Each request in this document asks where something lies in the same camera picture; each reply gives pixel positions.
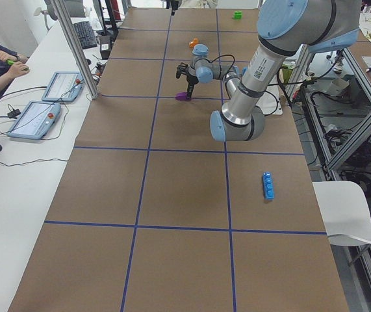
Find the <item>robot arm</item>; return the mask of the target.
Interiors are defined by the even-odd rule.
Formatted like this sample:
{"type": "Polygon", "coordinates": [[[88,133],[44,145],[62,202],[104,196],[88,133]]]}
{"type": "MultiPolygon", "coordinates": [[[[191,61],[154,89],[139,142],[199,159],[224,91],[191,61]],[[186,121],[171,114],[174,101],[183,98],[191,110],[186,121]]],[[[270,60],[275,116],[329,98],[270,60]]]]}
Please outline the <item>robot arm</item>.
{"type": "Polygon", "coordinates": [[[213,139],[257,138],[264,129],[264,114],[257,102],[285,59],[302,44],[311,53],[350,47],[358,37],[361,6],[361,1],[267,1],[257,21],[259,46],[242,75],[232,66],[211,64],[207,46],[196,45],[191,63],[178,66],[176,75],[187,77],[187,98],[198,83],[224,82],[230,100],[211,114],[213,139]]]}

